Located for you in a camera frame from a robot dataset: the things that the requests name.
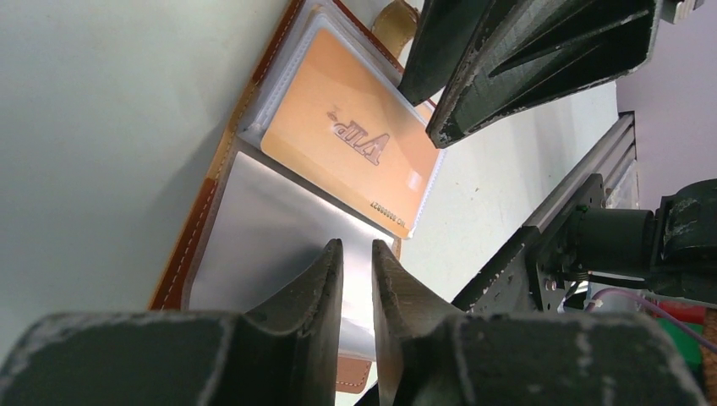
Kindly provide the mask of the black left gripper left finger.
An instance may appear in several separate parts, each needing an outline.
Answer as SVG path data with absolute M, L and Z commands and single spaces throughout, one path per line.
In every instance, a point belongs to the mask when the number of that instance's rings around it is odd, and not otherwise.
M 4 405 L 332 405 L 342 242 L 252 310 L 60 313 L 1 368 Z

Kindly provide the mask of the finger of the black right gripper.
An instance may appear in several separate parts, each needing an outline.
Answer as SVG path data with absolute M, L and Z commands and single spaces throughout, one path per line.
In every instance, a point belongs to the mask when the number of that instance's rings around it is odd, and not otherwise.
M 437 148 L 629 75 L 651 57 L 659 1 L 491 1 L 426 131 Z
M 443 89 L 463 55 L 488 0 L 424 2 L 398 90 L 414 106 Z

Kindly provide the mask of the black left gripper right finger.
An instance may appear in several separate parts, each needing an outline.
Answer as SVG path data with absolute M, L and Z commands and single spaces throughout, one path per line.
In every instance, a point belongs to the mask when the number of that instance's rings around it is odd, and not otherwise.
M 463 312 L 372 244 L 380 405 L 704 405 L 668 334 L 639 313 Z

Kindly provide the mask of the gold VIP card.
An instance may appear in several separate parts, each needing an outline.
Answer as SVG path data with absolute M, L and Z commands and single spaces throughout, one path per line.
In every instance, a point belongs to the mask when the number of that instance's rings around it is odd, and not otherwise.
M 440 152 L 424 120 L 326 27 L 260 149 L 399 238 L 411 237 Z

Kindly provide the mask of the brown leather card holder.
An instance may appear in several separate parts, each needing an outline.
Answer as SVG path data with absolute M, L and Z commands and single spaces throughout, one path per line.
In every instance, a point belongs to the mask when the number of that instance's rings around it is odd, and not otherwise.
M 343 285 L 336 391 L 361 393 L 375 363 L 371 246 L 381 240 L 398 255 L 404 239 L 260 149 L 320 27 L 337 34 L 426 127 L 433 104 L 413 106 L 398 92 L 402 66 L 344 3 L 291 1 L 223 131 L 150 308 L 244 313 L 338 239 Z

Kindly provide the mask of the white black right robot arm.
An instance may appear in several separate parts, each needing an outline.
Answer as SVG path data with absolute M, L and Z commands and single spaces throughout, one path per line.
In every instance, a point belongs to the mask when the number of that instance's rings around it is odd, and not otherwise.
M 427 125 L 445 149 L 504 118 L 642 67 L 661 22 L 697 1 L 427 1 L 398 86 L 440 95 Z M 657 211 L 603 208 L 605 176 L 578 166 L 453 304 L 468 312 L 556 310 L 580 282 L 716 300 L 716 182 L 689 185 Z

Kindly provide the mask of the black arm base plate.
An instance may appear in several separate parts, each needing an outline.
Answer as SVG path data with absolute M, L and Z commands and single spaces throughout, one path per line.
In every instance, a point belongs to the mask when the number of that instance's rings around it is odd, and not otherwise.
M 452 301 L 372 244 L 377 383 L 363 405 L 576 405 L 594 385 L 577 374 L 573 317 L 556 309 L 569 276 L 559 247 L 573 214 L 598 207 L 590 175 L 544 231 L 521 227 Z

